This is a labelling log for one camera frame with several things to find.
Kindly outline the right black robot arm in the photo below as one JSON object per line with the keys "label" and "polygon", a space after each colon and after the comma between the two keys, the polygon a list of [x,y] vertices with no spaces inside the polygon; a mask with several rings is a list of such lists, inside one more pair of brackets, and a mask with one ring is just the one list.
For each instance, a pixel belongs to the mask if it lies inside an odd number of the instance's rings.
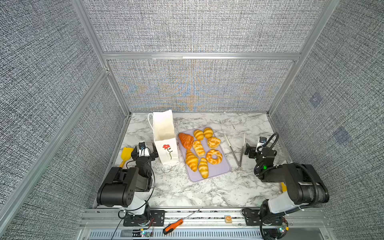
{"label": "right black robot arm", "polygon": [[312,165],[290,163],[274,165],[277,151],[246,144],[245,155],[256,160],[255,176],[263,183],[284,183],[287,190],[263,201],[259,215],[287,214],[327,203],[330,194]]}

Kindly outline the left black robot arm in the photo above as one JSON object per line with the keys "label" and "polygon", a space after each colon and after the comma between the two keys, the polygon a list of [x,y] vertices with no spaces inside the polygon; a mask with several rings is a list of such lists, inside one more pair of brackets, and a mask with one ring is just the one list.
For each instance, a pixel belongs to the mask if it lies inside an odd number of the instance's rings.
{"label": "left black robot arm", "polygon": [[134,148],[123,148],[122,162],[112,167],[97,193],[97,204],[106,207],[120,207],[126,217],[150,217],[149,200],[142,200],[136,192],[150,192],[155,189],[155,174],[152,162],[159,157],[156,146],[150,149],[140,142]]}

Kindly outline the steel tongs with white tips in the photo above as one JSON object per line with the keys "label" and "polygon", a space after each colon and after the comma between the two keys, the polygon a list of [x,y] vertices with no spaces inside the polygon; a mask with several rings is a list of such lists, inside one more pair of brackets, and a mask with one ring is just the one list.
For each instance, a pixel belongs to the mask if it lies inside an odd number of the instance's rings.
{"label": "steel tongs with white tips", "polygon": [[236,162],[238,170],[239,171],[242,170],[243,169],[242,157],[243,157],[243,153],[244,153],[246,135],[241,134],[242,144],[241,145],[237,144],[235,146],[231,143],[231,141],[229,140],[229,138],[226,134],[224,134],[224,138],[225,138],[225,140],[229,146],[229,149],[230,149],[231,154],[232,154],[232,156]]}

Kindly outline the small striped croissant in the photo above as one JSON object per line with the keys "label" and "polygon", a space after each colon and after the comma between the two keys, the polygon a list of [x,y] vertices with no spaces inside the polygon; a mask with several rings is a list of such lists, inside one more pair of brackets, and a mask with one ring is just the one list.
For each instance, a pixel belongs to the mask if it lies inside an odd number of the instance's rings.
{"label": "small striped croissant", "polygon": [[198,170],[203,177],[203,179],[206,179],[209,177],[209,167],[208,167],[208,161],[205,158],[201,158],[199,165],[198,165]]}

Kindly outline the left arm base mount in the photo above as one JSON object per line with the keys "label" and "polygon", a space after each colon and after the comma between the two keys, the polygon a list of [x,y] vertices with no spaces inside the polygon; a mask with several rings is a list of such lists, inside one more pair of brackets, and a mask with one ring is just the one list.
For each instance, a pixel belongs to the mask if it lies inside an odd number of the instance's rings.
{"label": "left arm base mount", "polygon": [[118,218],[124,227],[133,227],[132,230],[122,230],[121,237],[150,238],[154,235],[155,227],[163,227],[165,221],[164,210],[149,210],[143,215],[132,215],[120,210]]}

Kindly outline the yellow object behind right arm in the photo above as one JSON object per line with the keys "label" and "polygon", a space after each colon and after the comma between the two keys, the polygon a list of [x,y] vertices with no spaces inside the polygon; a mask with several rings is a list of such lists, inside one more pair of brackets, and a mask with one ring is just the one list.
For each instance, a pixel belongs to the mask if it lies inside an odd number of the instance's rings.
{"label": "yellow object behind right arm", "polygon": [[281,183],[281,187],[282,187],[282,192],[286,192],[287,191],[287,186],[285,183]]}

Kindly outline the white paper bag with flower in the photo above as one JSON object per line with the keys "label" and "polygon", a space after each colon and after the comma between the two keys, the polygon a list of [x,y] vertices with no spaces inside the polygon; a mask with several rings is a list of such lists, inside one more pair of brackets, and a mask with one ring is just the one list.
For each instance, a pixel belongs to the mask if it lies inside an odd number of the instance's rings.
{"label": "white paper bag with flower", "polygon": [[148,122],[153,130],[154,143],[161,163],[177,163],[179,155],[172,110],[149,113]]}

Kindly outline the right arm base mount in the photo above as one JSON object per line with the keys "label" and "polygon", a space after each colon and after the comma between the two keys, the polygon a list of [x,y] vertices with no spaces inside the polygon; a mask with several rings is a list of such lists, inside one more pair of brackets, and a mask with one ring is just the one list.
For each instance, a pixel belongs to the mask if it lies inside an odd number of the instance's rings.
{"label": "right arm base mount", "polygon": [[241,214],[247,226],[259,227],[263,240],[280,240],[289,231],[289,224],[284,216],[250,208],[242,209]]}

